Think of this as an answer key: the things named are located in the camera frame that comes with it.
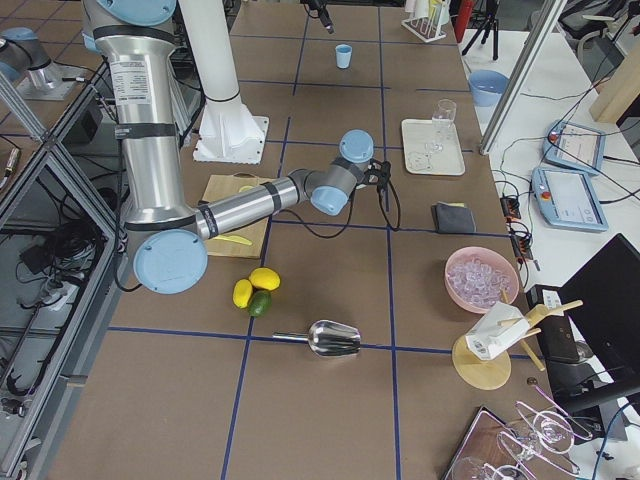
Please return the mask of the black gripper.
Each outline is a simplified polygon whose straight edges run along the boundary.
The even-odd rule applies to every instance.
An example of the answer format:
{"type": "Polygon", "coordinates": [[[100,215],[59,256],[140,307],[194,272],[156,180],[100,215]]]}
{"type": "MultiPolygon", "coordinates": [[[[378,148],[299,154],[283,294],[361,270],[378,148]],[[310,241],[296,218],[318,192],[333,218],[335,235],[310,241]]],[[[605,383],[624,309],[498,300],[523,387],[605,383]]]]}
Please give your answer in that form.
{"type": "Polygon", "coordinates": [[[363,173],[363,178],[358,181],[356,188],[375,186],[378,194],[383,193],[383,183],[388,183],[391,178],[391,164],[388,161],[371,159],[367,169],[363,173]]]}
{"type": "Polygon", "coordinates": [[[334,26],[331,20],[330,14],[326,9],[327,2],[325,0],[306,0],[305,8],[307,10],[307,14],[311,18],[319,18],[321,24],[324,29],[329,33],[334,33],[334,26]]]}

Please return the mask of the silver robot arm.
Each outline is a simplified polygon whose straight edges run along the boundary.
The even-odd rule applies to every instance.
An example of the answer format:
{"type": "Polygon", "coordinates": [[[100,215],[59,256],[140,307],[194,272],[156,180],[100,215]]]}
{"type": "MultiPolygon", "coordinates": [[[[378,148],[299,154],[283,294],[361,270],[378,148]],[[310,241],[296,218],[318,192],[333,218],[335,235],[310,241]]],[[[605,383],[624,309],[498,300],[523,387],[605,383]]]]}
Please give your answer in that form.
{"type": "Polygon", "coordinates": [[[324,171],[298,169],[244,192],[190,206],[181,179],[172,102],[172,18],[180,13],[203,90],[205,107],[195,157],[258,163],[268,119],[241,99],[223,5],[218,1],[87,1],[84,37],[108,60],[133,206],[124,227],[133,270],[147,289],[175,294],[203,276],[207,240],[310,201],[336,215],[362,185],[383,183],[386,167],[373,157],[371,136],[351,130],[324,171]]]}

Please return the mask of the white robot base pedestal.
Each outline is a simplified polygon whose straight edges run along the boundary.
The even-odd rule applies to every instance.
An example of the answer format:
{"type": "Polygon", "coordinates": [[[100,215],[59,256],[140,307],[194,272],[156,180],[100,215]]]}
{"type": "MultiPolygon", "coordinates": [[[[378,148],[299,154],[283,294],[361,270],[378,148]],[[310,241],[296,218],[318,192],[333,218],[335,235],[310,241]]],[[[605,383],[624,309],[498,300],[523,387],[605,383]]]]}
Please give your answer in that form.
{"type": "Polygon", "coordinates": [[[194,159],[258,164],[269,119],[252,115],[241,98],[223,3],[185,0],[179,6],[205,96],[194,159]]]}

